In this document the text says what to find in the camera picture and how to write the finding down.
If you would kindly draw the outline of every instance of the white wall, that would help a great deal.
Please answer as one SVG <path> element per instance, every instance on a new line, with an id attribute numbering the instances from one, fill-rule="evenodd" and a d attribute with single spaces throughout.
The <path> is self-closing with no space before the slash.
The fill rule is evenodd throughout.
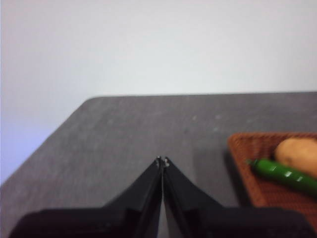
<path id="1" fill-rule="evenodd" d="M 3 0 L 1 182 L 96 95 L 313 90 L 316 0 Z"/>

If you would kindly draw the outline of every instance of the brown basket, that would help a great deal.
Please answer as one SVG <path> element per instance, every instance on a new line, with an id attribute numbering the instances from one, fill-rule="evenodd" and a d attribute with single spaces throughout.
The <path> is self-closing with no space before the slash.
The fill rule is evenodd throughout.
<path id="1" fill-rule="evenodd" d="M 236 133 L 229 137 L 228 145 L 254 206 L 282 207 L 301 212 L 317 231 L 316 200 L 255 176 L 245 163 L 245 159 L 272 156 L 278 144 L 289 137 L 317 139 L 317 133 Z"/>

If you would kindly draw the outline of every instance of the potato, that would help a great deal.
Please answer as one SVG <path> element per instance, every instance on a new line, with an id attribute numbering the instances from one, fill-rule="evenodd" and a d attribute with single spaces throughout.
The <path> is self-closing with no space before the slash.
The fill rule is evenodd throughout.
<path id="1" fill-rule="evenodd" d="M 317 140 L 290 138 L 282 141 L 275 150 L 275 159 L 317 179 Z"/>

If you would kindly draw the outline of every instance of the wicker basket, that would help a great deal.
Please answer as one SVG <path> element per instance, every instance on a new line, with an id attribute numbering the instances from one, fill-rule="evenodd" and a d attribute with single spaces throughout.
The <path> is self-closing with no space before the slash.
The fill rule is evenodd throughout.
<path id="1" fill-rule="evenodd" d="M 254 206 L 282 207 L 304 214 L 317 231 L 317 201 L 300 192 L 254 175 L 245 159 L 258 159 L 273 155 L 278 144 L 289 137 L 317 139 L 317 133 L 236 133 L 229 137 L 228 145 Z"/>

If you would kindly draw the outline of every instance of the table surface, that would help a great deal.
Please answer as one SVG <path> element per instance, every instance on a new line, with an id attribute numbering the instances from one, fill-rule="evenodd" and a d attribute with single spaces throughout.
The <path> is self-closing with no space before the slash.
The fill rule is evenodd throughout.
<path id="1" fill-rule="evenodd" d="M 89 99 L 1 186 L 1 237 L 28 212 L 103 206 L 157 155 L 224 206 L 241 206 L 228 137 L 317 131 L 316 122 L 317 92 Z M 168 236 L 163 207 L 158 236 Z"/>

